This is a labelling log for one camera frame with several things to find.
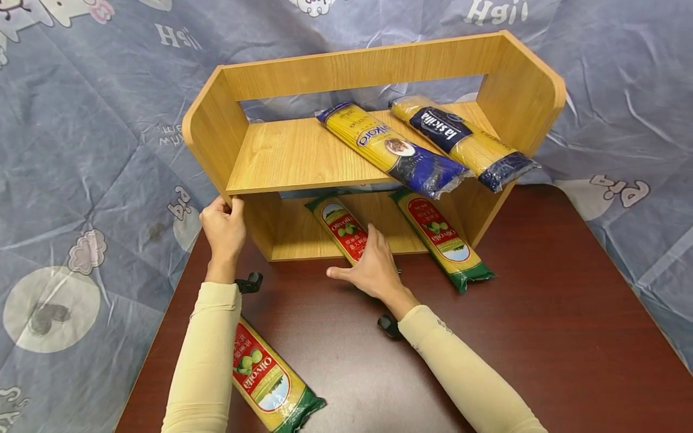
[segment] blue-gray fabric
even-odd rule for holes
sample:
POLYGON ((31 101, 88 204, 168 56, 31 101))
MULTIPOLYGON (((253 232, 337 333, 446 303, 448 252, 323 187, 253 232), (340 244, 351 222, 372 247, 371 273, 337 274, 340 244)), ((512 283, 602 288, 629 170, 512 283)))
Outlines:
MULTIPOLYGON (((198 212, 216 195, 180 127, 216 65, 500 29, 568 87, 536 156, 543 169, 523 182, 565 191, 691 365, 690 9, 687 0, 3 1, 0 432, 115 427, 198 212)), ((251 121, 273 121, 343 100, 369 109, 403 94, 469 100, 479 84, 396 83, 244 107, 251 121)))

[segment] spaghetti package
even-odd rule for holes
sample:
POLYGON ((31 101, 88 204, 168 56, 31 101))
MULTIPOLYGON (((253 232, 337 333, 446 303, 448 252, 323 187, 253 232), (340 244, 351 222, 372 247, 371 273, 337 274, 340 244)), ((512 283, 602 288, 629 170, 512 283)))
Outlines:
POLYGON ((468 281, 487 280, 495 276, 426 198, 405 189, 390 197, 458 292, 466 292, 468 281))
POLYGON ((370 163, 427 197, 437 199, 472 175, 459 162, 407 141, 354 103, 338 104, 317 119, 370 163))
POLYGON ((539 165, 480 127, 423 96, 404 96, 390 111, 440 150, 472 169, 482 185, 497 193, 539 165))
POLYGON ((236 328, 233 377, 238 392, 271 432, 296 432, 326 404, 242 317, 236 328))
POLYGON ((335 193, 324 195, 306 204, 344 257, 354 266, 361 259, 368 241, 368 232, 347 210, 335 193))

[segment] hand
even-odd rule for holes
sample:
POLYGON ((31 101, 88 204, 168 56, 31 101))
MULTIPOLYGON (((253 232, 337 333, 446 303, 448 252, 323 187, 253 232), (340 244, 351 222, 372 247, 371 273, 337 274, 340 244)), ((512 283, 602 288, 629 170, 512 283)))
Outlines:
POLYGON ((348 281, 366 294, 380 299, 398 321, 419 305, 399 279, 387 239, 373 224, 368 224, 368 241, 361 260, 351 269, 330 267, 327 276, 348 281))
POLYGON ((202 210, 200 222, 212 250, 205 281, 234 283, 236 263, 245 243, 243 206, 243 200, 233 196, 229 208, 224 197, 219 196, 202 210))

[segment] beige arm sleeve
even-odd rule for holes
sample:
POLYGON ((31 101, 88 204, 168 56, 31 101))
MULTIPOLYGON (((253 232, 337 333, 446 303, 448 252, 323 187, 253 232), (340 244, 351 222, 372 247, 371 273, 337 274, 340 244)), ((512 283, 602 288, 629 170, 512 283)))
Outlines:
POLYGON ((202 284, 168 392, 162 432, 226 431, 240 305, 237 285, 202 284))
POLYGON ((399 330, 477 433, 546 433, 518 393, 429 307, 414 307, 399 330))

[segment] wooden shelf board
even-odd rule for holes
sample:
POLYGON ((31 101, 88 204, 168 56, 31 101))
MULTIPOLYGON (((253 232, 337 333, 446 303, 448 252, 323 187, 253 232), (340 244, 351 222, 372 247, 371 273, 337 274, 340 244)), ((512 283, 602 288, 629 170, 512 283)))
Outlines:
MULTIPOLYGON (((445 107, 495 134, 476 102, 445 107)), ((407 139, 439 153, 389 110, 371 113, 407 139)), ((250 194, 391 181, 316 118, 301 118, 251 124, 226 189, 229 194, 250 194)))
MULTIPOLYGON (((361 224, 372 222, 385 234, 393 254, 427 252, 404 215, 388 197, 389 194, 391 192, 350 194, 340 196, 340 200, 361 224)), ((311 200, 313 199, 282 200, 272 261, 342 257, 327 231, 304 206, 311 200)), ((435 204, 452 226, 461 230, 462 224, 449 195, 444 195, 435 204)))

